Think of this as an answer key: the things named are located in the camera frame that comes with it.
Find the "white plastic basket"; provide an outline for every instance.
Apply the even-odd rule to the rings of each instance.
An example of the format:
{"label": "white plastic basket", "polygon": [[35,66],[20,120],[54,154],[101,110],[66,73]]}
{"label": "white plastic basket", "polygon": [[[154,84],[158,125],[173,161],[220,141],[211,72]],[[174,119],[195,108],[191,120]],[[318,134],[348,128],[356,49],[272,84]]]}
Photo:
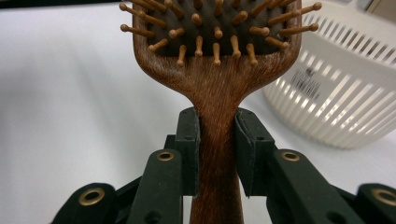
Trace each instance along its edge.
{"label": "white plastic basket", "polygon": [[305,14],[295,65],[263,88],[289,126],[319,142],[362,147],[396,128],[396,27],[359,12],[356,1],[322,2]]}

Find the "brush bristle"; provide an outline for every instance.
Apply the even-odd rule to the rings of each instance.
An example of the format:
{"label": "brush bristle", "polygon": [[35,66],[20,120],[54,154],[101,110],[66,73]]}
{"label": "brush bristle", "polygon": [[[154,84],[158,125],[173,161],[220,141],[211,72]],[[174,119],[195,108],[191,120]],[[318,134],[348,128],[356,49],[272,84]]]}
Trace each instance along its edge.
{"label": "brush bristle", "polygon": [[290,28],[288,21],[321,8],[321,3],[315,3],[287,12],[286,7],[293,0],[144,0],[149,7],[129,1],[138,2],[141,10],[123,3],[120,9],[146,21],[147,30],[122,25],[122,31],[145,36],[149,49],[158,55],[183,60],[194,55],[214,56],[215,64],[219,64],[219,56],[241,54],[248,55],[256,64],[254,55],[285,50],[290,35],[318,29],[317,24]]}

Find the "table surface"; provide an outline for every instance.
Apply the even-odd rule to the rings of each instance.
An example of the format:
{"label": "table surface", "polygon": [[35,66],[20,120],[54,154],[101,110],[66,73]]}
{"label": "table surface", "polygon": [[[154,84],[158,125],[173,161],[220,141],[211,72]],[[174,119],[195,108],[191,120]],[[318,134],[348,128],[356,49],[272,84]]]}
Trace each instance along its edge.
{"label": "table surface", "polygon": [[[122,23],[131,17],[118,4],[0,11],[0,222],[49,223],[86,184],[122,187],[175,133],[191,103],[144,74]],[[290,130],[261,91],[241,107],[333,185],[353,193],[362,183],[396,188],[396,132],[342,150]],[[243,206],[247,224],[270,223],[265,198],[244,197]]]}

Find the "wood grain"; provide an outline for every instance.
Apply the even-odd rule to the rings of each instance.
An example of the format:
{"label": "wood grain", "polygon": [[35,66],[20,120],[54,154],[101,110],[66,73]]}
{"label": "wood grain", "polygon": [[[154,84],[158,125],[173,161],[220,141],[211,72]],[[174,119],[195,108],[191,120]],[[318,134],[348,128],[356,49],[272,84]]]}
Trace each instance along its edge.
{"label": "wood grain", "polygon": [[[301,1],[287,11],[301,8]],[[134,17],[134,27],[145,23]],[[288,27],[301,26],[301,17]],[[270,55],[258,55],[256,66],[248,55],[239,58],[221,56],[221,65],[213,57],[187,57],[184,66],[178,57],[161,57],[148,51],[145,37],[134,35],[134,54],[141,68],[163,85],[188,97],[200,118],[199,196],[191,206],[191,224],[241,224],[242,206],[233,150],[233,116],[241,101],[253,91],[285,73],[298,56],[301,36],[289,38],[290,46]]]}

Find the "wooden hairbrush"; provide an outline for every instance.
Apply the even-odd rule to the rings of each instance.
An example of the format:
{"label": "wooden hairbrush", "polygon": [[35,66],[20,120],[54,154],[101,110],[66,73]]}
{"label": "wooden hairbrush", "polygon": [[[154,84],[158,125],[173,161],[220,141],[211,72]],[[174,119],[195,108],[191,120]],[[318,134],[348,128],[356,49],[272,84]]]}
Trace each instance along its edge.
{"label": "wooden hairbrush", "polygon": [[130,0],[134,55],[141,68],[188,97],[200,119],[199,195],[191,224],[243,223],[233,150],[233,117],[251,92],[296,60],[301,0]]}

